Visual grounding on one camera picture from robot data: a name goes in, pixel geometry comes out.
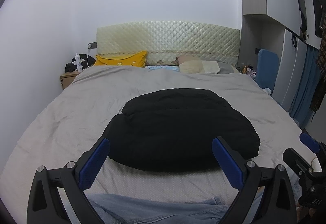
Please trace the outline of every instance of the yellow pillow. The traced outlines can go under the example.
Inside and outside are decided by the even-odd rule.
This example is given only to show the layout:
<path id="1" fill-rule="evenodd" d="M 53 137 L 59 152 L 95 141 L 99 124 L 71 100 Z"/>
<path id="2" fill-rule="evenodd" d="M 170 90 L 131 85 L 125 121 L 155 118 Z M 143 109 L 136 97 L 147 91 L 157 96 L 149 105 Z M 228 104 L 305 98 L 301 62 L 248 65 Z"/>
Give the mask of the yellow pillow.
<path id="1" fill-rule="evenodd" d="M 105 58 L 96 55 L 94 66 L 135 66 L 143 68 L 146 62 L 147 51 L 140 51 L 133 55 Z"/>

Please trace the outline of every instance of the wardrobe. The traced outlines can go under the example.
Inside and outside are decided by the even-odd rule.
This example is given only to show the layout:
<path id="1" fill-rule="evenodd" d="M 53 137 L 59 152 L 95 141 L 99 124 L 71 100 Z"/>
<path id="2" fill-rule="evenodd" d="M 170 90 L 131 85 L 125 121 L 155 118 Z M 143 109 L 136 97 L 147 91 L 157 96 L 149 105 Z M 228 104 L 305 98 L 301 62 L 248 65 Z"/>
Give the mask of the wardrobe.
<path id="1" fill-rule="evenodd" d="M 307 24 L 305 40 L 299 39 L 300 10 Z M 315 34 L 313 0 L 242 0 L 242 14 L 237 66 L 255 67 L 260 49 L 276 53 L 279 69 L 272 97 L 288 111 L 299 87 L 307 44 L 320 46 L 321 39 Z"/>

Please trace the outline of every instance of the blue jeans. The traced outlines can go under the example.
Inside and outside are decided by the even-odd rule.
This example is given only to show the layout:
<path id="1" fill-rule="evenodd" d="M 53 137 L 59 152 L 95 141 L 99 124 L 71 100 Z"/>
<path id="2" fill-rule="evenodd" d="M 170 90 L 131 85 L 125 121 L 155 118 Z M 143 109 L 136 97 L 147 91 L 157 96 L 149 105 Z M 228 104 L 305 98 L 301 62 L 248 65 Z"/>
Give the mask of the blue jeans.
<path id="1" fill-rule="evenodd" d="M 247 218 L 251 219 L 247 223 L 255 215 L 261 194 L 256 195 L 252 205 L 255 209 L 248 213 Z M 156 202 L 112 194 L 93 194 L 87 198 L 106 224 L 217 224 L 229 208 L 218 197 L 198 203 Z M 71 222 L 79 223 L 72 208 L 66 203 L 65 208 Z"/>

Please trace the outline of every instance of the plaid cloth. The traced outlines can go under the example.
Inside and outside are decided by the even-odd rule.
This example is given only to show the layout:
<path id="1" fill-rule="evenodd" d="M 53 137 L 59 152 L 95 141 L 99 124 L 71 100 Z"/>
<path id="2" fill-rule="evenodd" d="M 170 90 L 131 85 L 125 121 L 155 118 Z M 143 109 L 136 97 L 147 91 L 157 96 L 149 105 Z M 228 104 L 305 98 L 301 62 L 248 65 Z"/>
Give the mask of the plaid cloth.
<path id="1" fill-rule="evenodd" d="M 326 15 L 324 15 L 322 42 L 320 43 L 320 49 L 316 63 L 320 69 L 322 78 L 324 81 L 326 81 Z"/>
<path id="2" fill-rule="evenodd" d="M 324 96 L 326 94 L 326 15 L 324 14 L 324 23 L 322 27 L 322 42 L 320 43 L 319 54 L 316 60 L 316 64 L 320 69 L 320 80 L 315 89 L 314 95 L 310 103 L 310 110 L 314 113 L 317 112 Z"/>

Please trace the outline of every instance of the black bag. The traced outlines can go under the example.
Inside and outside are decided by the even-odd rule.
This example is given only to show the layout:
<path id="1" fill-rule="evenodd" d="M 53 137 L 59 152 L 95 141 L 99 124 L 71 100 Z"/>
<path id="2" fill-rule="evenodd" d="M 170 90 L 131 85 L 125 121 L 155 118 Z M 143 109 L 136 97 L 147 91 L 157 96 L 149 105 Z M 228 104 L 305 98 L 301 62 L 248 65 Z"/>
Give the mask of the black bag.
<path id="1" fill-rule="evenodd" d="M 259 136 L 250 121 L 205 89 L 167 89 L 128 101 L 103 136 L 109 157 L 146 171 L 218 167 L 211 143 L 222 136 L 244 159 L 258 155 Z"/>
<path id="2" fill-rule="evenodd" d="M 80 56 L 80 58 L 85 59 L 85 61 L 83 61 L 83 62 L 81 63 L 81 66 L 82 66 L 84 69 L 87 68 L 87 62 L 86 62 L 86 61 L 88 61 L 88 66 L 89 66 L 89 67 L 95 64 L 95 59 L 94 59 L 93 57 L 91 57 L 91 56 L 88 56 L 88 57 L 87 57 L 86 54 L 79 54 L 79 56 Z M 75 71 L 75 70 L 77 69 L 77 66 L 74 65 L 74 64 L 72 63 L 72 62 L 74 62 L 74 61 L 76 61 L 75 58 L 73 58 L 73 59 L 71 60 L 71 63 L 68 63 L 68 64 L 66 65 L 66 67 L 65 67 L 65 72 L 73 72 L 73 71 Z"/>

